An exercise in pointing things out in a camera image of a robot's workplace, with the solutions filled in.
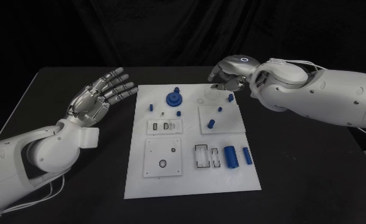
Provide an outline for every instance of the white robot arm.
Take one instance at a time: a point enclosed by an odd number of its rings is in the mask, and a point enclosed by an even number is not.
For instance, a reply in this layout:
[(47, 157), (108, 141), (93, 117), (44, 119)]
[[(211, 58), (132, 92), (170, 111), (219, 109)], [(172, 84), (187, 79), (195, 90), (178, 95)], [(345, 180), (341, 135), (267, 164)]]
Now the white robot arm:
[[(314, 67), (305, 72), (295, 64)], [(269, 59), (260, 64), (252, 57), (226, 57), (207, 80), (219, 73), (224, 83), (213, 89), (239, 91), (249, 83), (252, 97), (270, 110), (286, 109), (304, 117), (350, 127), (366, 127), (366, 74), (327, 70), (306, 61)]]
[[(97, 146), (99, 129), (89, 127), (100, 121), (109, 106), (138, 91), (133, 83), (118, 85), (128, 79), (126, 74), (119, 76), (122, 71), (110, 71), (80, 90), (54, 126), (0, 141), (0, 215), (14, 201), (69, 171), (80, 148)], [(28, 178), (23, 164), (25, 146), (27, 161), (46, 172), (36, 178)]]

